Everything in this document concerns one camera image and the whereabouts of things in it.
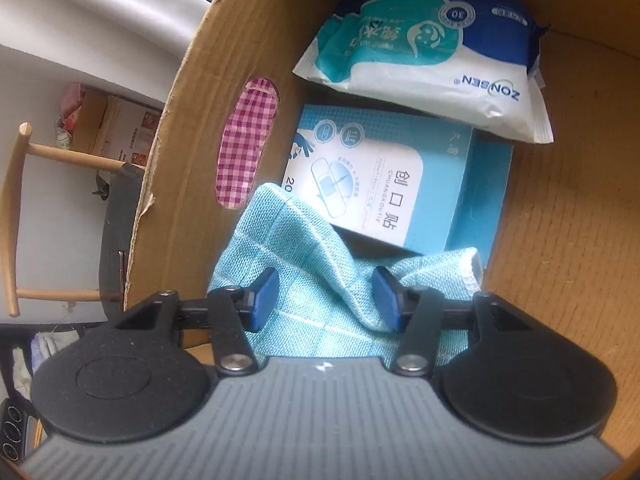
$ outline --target pink checkered fabric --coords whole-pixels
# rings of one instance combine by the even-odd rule
[[[246,203],[277,107],[278,93],[268,79],[258,77],[244,86],[218,153],[216,196],[224,207],[236,209]]]

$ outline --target blue and white box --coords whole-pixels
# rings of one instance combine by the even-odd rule
[[[307,105],[282,187],[335,226],[420,254],[475,246],[487,258],[510,161],[510,145],[466,124]]]

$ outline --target blue towel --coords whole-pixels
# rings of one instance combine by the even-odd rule
[[[354,259],[318,212],[275,184],[255,191],[210,288],[247,286],[265,267],[278,269],[278,303],[264,329],[247,334],[260,358],[380,356],[388,363],[402,336],[389,332],[374,304],[371,273],[378,265],[405,286],[432,286],[451,299],[468,300],[480,290],[477,250]],[[466,346],[465,331],[443,333],[438,361]]]

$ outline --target blue and white wipes package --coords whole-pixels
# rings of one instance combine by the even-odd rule
[[[293,72],[513,140],[553,142],[538,85],[538,27],[504,0],[353,0]]]

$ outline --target metal bolt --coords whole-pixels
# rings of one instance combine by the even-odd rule
[[[254,361],[244,354],[225,355],[220,359],[220,366],[232,372],[246,370]]]
[[[401,355],[396,362],[402,370],[406,370],[407,372],[419,372],[420,370],[424,370],[427,364],[429,364],[427,359],[416,354]]]

